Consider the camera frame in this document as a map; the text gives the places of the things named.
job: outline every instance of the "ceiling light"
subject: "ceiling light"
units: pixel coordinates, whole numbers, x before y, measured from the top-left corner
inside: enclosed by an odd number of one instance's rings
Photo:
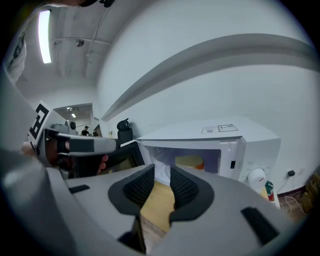
[[[38,35],[43,63],[51,63],[49,50],[49,19],[49,10],[40,12],[38,21]]]

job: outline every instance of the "gray surface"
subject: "gray surface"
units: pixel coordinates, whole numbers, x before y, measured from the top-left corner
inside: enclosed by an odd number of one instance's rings
[[[71,143],[75,140],[90,140],[94,143],[94,152],[69,152],[67,155],[69,156],[94,156],[94,155],[103,155],[112,153],[117,149],[117,142],[113,138],[104,138],[104,137],[93,137],[93,136],[82,136],[82,135],[75,135],[75,134],[65,134],[59,133],[59,137],[69,138],[70,139],[70,147]]]
[[[215,174],[185,168],[183,170],[207,181],[214,200],[208,210],[194,221],[173,222],[170,231],[152,255],[243,255],[259,249],[261,244],[241,210],[257,208],[279,231],[291,222],[274,205],[238,181]]]
[[[74,199],[100,228],[115,239],[118,239],[125,232],[131,230],[135,216],[119,213],[109,200],[108,190],[113,183],[120,181],[145,167],[146,165],[141,165],[129,170],[106,175],[67,179],[65,182],[68,188],[84,184],[90,187],[90,189],[74,193]]]
[[[48,250],[73,256],[141,255],[116,241],[121,232],[131,229],[134,217],[118,213],[106,198],[108,186],[143,169],[144,165],[108,175],[70,179],[68,186],[84,183],[91,187],[72,195],[56,169],[45,170],[37,159],[21,154],[2,150],[0,155],[1,187],[11,209]],[[214,201],[198,219],[174,222],[151,255],[226,256],[250,252],[266,255],[265,252],[274,252],[288,242],[296,230],[283,212],[243,183],[180,168],[211,184]],[[240,213],[248,206],[258,208],[280,231],[264,247]]]
[[[3,65],[0,67],[0,81],[0,148],[19,151],[27,139],[27,132],[36,119],[37,113],[11,83]]]
[[[56,169],[47,168],[46,170],[49,175],[50,185],[57,207],[75,242],[76,253],[70,255],[141,255],[116,241],[114,236],[111,235],[114,232],[113,230],[111,230],[110,233],[106,233],[103,228],[92,220],[77,200],[75,200],[75,197],[69,192],[66,183],[62,180],[60,173]],[[121,218],[118,221],[116,217],[113,221],[119,226],[122,225],[120,222]]]

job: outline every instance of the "ceiling pipe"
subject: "ceiling pipe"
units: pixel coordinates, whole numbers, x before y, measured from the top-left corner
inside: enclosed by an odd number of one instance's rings
[[[102,55],[98,55],[98,54],[94,54],[94,53],[87,53],[86,56],[89,58],[90,56],[93,56],[93,57],[99,57],[99,58],[104,58],[105,56],[102,56]]]
[[[87,78],[87,69],[88,69],[88,63],[89,63],[89,58],[90,58],[90,54],[91,54],[92,44],[93,44],[95,38],[97,37],[100,23],[101,23],[102,20],[104,19],[105,15],[110,11],[110,9],[111,9],[111,7],[107,8],[107,9],[105,10],[105,12],[103,13],[103,15],[101,16],[101,18],[100,18],[100,20],[99,20],[98,26],[96,27],[96,29],[95,29],[95,31],[94,31],[94,33],[93,33],[93,37],[92,37],[92,40],[91,40],[91,43],[90,43],[90,47],[89,47],[89,51],[88,51],[89,56],[87,55],[87,57],[86,57],[86,62],[85,62],[85,70],[84,70],[84,78],[85,78],[85,79]]]
[[[83,40],[83,41],[97,43],[97,44],[106,45],[106,46],[111,45],[110,42],[100,41],[100,40],[92,40],[90,38],[82,38],[82,37],[55,37],[55,38],[51,38],[51,41],[62,41],[62,40],[65,40],[65,41]]]

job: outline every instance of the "person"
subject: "person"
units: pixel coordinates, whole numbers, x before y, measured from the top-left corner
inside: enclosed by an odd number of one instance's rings
[[[82,130],[82,132],[81,132],[81,135],[83,135],[83,136],[87,136],[87,134],[90,135],[90,133],[88,132],[88,128],[89,128],[89,126],[85,126],[84,130]]]

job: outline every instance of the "ceiling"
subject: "ceiling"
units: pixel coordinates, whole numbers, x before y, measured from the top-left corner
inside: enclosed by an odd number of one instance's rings
[[[92,105],[73,106],[72,110],[64,108],[56,108],[55,111],[66,120],[90,119],[92,113]]]
[[[96,39],[91,39],[101,17],[107,10],[98,1],[89,7],[51,7],[49,44],[51,63],[44,64],[38,42],[38,16],[25,31],[27,55],[20,80],[37,81],[37,76],[56,75],[60,78],[81,76],[96,79],[108,50],[117,34],[132,15],[148,0],[116,0],[101,21]],[[77,47],[75,39],[84,39]]]

